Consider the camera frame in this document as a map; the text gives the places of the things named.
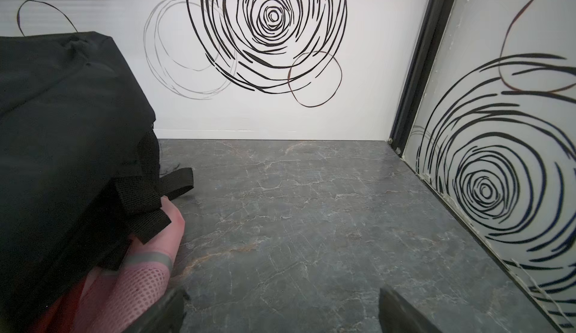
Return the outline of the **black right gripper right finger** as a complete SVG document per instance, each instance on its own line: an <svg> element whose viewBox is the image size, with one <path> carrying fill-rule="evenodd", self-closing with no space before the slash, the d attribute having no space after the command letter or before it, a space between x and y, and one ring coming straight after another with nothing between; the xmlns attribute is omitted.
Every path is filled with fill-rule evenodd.
<svg viewBox="0 0 576 333"><path fill-rule="evenodd" d="M379 324L383 333L441 333L424 314L390 286L379 289Z"/></svg>

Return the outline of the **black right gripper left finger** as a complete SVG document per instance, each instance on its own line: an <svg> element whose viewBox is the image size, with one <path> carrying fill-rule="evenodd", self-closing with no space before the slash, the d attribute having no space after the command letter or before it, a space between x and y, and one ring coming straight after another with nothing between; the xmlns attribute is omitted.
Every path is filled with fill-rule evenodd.
<svg viewBox="0 0 576 333"><path fill-rule="evenodd" d="M189 295L182 288L168 289L150 308L129 325L124 333L179 333Z"/></svg>

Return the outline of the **large black backpack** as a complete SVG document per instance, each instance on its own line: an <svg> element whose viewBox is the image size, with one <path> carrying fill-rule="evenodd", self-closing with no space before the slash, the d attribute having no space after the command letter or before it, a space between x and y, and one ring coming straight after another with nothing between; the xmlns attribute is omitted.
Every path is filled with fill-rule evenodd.
<svg viewBox="0 0 576 333"><path fill-rule="evenodd" d="M171 220L155 112L115 41L97 32L1 39L1 330L28 332L93 268Z"/></svg>

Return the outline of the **red and black backpack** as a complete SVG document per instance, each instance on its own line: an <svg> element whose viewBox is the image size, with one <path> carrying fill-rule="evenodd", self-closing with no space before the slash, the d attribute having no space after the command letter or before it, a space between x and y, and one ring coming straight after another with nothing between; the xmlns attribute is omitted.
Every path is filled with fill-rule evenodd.
<svg viewBox="0 0 576 333"><path fill-rule="evenodd" d="M167 196L171 223L143 244L131 239L117 270L93 268L49 306L28 332L123 332L167 291L185 220Z"/></svg>

